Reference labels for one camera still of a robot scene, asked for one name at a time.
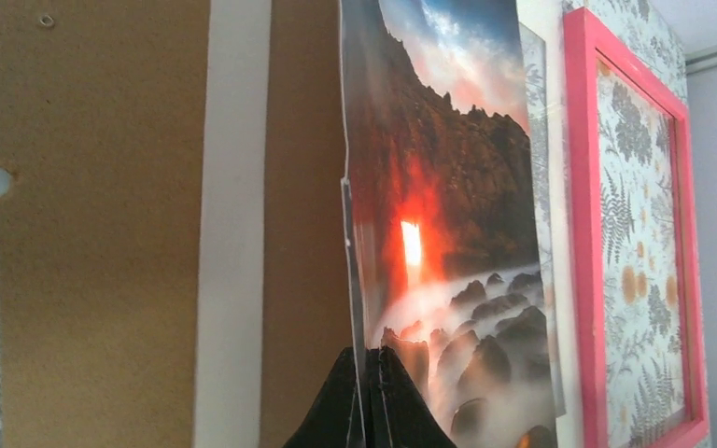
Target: landscape photograph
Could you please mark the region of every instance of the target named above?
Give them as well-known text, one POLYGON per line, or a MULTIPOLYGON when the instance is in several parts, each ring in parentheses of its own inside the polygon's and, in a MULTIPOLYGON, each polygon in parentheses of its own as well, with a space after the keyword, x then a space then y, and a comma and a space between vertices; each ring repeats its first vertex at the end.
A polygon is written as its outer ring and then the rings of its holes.
POLYGON ((556 447, 514 0, 343 0, 365 343, 459 448, 556 447))

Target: cloud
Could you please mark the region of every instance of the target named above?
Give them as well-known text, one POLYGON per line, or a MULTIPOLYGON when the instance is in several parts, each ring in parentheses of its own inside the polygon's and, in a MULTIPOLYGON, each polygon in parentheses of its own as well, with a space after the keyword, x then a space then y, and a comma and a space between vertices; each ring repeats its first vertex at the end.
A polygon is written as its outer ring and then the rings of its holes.
POLYGON ((464 26, 426 0, 384 0, 384 19, 400 39, 424 85, 447 92, 461 112, 473 106, 510 115, 526 131, 526 72, 520 49, 464 26))

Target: corkboard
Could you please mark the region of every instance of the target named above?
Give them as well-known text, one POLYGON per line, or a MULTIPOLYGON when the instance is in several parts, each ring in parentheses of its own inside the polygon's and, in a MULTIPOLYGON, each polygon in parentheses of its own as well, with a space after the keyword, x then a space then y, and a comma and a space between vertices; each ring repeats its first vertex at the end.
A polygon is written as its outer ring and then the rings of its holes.
POLYGON ((0 0, 6 448, 190 447, 208 8, 0 0))
POLYGON ((351 344, 339 179, 344 134, 335 0, 275 0, 265 154, 260 446, 303 420, 351 344))

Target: ceiling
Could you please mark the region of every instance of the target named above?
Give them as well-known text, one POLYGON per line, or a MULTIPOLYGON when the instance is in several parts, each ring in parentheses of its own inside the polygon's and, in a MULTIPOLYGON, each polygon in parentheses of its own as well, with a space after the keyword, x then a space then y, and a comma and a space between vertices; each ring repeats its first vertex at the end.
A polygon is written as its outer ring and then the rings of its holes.
POLYGON ((650 0, 680 36, 686 54, 717 46, 717 0, 650 0))

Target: picture frame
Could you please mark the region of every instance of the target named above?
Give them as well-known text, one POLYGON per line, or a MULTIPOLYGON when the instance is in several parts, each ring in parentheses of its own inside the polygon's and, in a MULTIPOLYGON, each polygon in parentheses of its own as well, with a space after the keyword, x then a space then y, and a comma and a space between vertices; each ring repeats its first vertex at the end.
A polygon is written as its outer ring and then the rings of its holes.
POLYGON ((610 441, 607 390, 606 292, 601 210, 601 133, 598 63, 668 117, 672 213, 679 300, 678 341, 685 408, 682 422, 648 448, 693 448, 710 432, 699 289, 694 182, 686 105, 592 12, 582 7, 564 17, 569 119, 572 257, 583 401, 584 446, 619 448, 610 441))

